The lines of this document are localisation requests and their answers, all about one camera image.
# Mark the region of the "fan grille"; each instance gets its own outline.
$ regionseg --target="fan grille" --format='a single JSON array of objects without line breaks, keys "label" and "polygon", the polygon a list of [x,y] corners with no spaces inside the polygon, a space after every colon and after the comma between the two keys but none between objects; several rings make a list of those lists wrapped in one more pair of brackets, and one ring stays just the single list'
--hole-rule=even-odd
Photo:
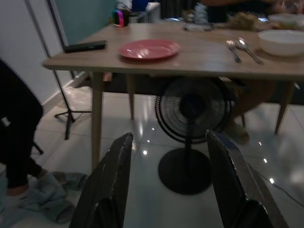
[{"label": "fan grille", "polygon": [[218,78],[177,78],[156,97],[158,123],[171,138],[206,141],[206,130],[220,132],[232,110],[229,91]]}]

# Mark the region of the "pink plate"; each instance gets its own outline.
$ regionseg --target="pink plate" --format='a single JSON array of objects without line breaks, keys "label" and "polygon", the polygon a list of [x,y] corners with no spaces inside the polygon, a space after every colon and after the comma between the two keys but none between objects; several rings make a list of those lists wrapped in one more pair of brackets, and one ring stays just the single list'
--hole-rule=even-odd
[{"label": "pink plate", "polygon": [[176,55],[178,43],[162,39],[145,39],[123,45],[119,53],[126,58],[153,60]]}]

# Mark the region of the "standing fan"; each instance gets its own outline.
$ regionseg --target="standing fan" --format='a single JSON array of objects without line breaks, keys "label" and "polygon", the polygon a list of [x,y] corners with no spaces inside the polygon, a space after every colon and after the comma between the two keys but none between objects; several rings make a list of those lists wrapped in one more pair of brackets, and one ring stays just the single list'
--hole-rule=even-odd
[{"label": "standing fan", "polygon": [[229,91],[218,78],[177,78],[157,96],[159,125],[171,138],[185,143],[163,156],[158,173],[170,190],[192,195],[211,184],[209,159],[191,144],[206,141],[206,130],[220,132],[232,110]]}]

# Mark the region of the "teal wall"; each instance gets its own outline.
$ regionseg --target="teal wall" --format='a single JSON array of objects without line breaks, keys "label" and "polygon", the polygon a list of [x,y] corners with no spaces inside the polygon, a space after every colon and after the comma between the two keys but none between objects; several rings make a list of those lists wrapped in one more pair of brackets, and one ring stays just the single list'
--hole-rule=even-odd
[{"label": "teal wall", "polygon": [[56,0],[69,44],[74,44],[108,24],[117,0]]}]

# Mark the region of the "tripod stand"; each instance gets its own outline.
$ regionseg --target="tripod stand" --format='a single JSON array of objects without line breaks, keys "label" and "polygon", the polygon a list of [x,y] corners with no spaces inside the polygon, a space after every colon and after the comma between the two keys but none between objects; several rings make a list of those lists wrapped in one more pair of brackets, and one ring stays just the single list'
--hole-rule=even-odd
[{"label": "tripod stand", "polygon": [[[50,52],[48,50],[48,47],[47,47],[47,44],[46,44],[46,41],[44,40],[43,38],[43,34],[41,32],[41,29],[39,27],[39,24],[38,24],[38,21],[37,21],[37,18],[35,16],[35,13],[30,5],[30,2],[29,0],[25,0],[25,4],[26,4],[26,7],[28,8],[28,12],[29,12],[29,15],[33,21],[33,24],[34,24],[34,27],[38,33],[38,36],[39,36],[39,39],[40,39],[40,42],[43,46],[43,49],[47,55],[48,58],[51,57],[50,55]],[[73,117],[73,113],[91,113],[92,111],[74,111],[70,108],[70,105],[68,103],[68,100],[67,100],[67,96],[66,96],[66,93],[65,91],[63,90],[62,88],[62,85],[61,85],[61,82],[60,82],[60,79],[59,79],[59,76],[58,76],[58,73],[53,70],[53,75],[55,77],[55,80],[57,82],[57,85],[60,89],[60,92],[62,94],[62,97],[63,97],[63,100],[64,100],[64,103],[66,105],[66,108],[67,108],[67,111],[66,112],[63,112],[63,113],[59,113],[59,114],[56,114],[55,117],[58,118],[59,116],[61,115],[66,115],[67,114],[67,121],[66,121],[66,134],[65,134],[65,140],[68,140],[69,139],[69,136],[70,136],[70,129],[71,129],[71,123],[74,123],[76,120],[75,118]]]}]

